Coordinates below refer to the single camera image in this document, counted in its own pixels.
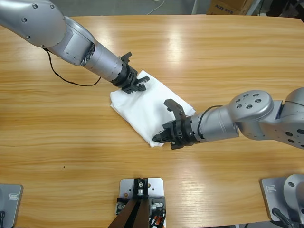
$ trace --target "cardboard box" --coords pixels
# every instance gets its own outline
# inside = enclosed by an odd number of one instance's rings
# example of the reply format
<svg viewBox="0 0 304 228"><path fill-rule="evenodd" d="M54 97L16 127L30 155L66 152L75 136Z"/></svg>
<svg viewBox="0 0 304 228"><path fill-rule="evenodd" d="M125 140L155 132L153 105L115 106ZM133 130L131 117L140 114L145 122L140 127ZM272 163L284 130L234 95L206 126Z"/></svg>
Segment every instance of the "cardboard box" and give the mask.
<svg viewBox="0 0 304 228"><path fill-rule="evenodd" d="M253 0L211 0L207 14L246 15Z"/></svg>

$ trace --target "floor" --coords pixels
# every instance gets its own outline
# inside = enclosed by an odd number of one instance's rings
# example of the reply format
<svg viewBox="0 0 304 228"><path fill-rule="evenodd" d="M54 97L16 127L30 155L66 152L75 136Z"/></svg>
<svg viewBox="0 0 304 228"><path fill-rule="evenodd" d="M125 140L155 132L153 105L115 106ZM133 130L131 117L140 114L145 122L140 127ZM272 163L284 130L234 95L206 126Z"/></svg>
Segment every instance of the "floor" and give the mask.
<svg viewBox="0 0 304 228"><path fill-rule="evenodd" d="M165 3L152 14L191 14L195 0L165 0ZM97 15L146 15L158 7L162 0L52 0L66 16ZM271 0L265 0L262 12L269 8ZM206 14L210 0L199 1L198 13ZM247 228L276 228L270 222L249 224Z"/></svg>

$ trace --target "white cloth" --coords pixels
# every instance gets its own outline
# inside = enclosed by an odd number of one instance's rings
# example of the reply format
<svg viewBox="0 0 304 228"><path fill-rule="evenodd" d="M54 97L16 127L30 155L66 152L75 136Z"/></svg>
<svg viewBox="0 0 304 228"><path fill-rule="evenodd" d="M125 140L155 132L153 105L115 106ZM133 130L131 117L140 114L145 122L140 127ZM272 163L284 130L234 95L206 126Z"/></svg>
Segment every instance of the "white cloth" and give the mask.
<svg viewBox="0 0 304 228"><path fill-rule="evenodd" d="M173 112L169 112L163 104L167 99L179 103L186 115L193 115L195 110L179 96L173 93L163 83L145 71L138 78L148 76L150 81L145 84L144 92L127 94L122 90L112 92L111 107L151 146L163 146L152 140L153 136L163 130L162 125L174 120Z"/></svg>

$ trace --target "wire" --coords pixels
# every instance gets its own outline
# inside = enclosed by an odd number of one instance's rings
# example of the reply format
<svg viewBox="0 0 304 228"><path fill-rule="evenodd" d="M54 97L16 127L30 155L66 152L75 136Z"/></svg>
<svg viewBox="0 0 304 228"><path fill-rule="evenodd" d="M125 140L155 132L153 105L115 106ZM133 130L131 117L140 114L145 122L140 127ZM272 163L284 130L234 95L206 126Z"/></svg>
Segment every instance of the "wire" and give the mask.
<svg viewBox="0 0 304 228"><path fill-rule="evenodd" d="M160 211L154 212L149 221L149 228L153 228L153 227L164 228L163 224L165 222L166 215L167 215L167 211L165 208L162 208Z"/></svg>
<svg viewBox="0 0 304 228"><path fill-rule="evenodd" d="M200 124L201 124L201 121L202 121L204 115L205 115L210 109L216 108L216 107L222 107L222 105L211 106L211 107L209 107L209 108L203 113L203 115L200 116L197 132L198 132L198 134L200 135L201 138L203 137L203 134L200 133Z"/></svg>
<svg viewBox="0 0 304 228"><path fill-rule="evenodd" d="M158 7L156 7L154 10L152 10L150 13L147 13L147 15L150 15L151 13L153 13L154 11L156 11L157 9L159 9L164 3L165 3L166 0L163 0L162 4L159 5Z"/></svg>
<svg viewBox="0 0 304 228"><path fill-rule="evenodd" d="M78 83L75 83L75 82L70 82L70 81L64 79L62 76L60 76L60 75L54 70L53 64L52 64L52 58L51 58L51 55L49 54L49 50L47 50L46 48L43 48L43 50L45 50L45 51L47 52L48 59L49 59L49 63L50 63L50 65L51 65L51 68L52 68L54 74L57 75L58 77L60 77L63 81L68 82L68 83L70 83L70 84L74 84L74 85L76 85L76 86L95 86L95 85L100 81L101 77L99 77L99 79L97 80L97 82L95 82L94 84L91 84L91 85L82 85L82 84L78 84Z"/></svg>
<svg viewBox="0 0 304 228"><path fill-rule="evenodd" d="M261 16L261 9L262 9L262 6L263 6L263 4L264 4L264 0L262 0L262 3L261 3L261 7L260 7L260 10L259 10L259 16Z"/></svg>

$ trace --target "metal stand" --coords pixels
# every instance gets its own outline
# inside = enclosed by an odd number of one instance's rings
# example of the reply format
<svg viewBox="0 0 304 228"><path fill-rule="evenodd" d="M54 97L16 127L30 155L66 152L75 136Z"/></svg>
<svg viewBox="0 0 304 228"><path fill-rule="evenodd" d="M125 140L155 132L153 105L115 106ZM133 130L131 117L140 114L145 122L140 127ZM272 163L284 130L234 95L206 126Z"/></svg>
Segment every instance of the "metal stand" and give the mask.
<svg viewBox="0 0 304 228"><path fill-rule="evenodd" d="M304 224L304 175L261 180L268 216L276 225L288 228Z"/></svg>
<svg viewBox="0 0 304 228"><path fill-rule="evenodd" d="M22 191L21 185L0 184L0 228L15 225Z"/></svg>
<svg viewBox="0 0 304 228"><path fill-rule="evenodd" d="M108 228L149 228L153 211L166 207L161 178L123 179L119 189L117 217Z"/></svg>

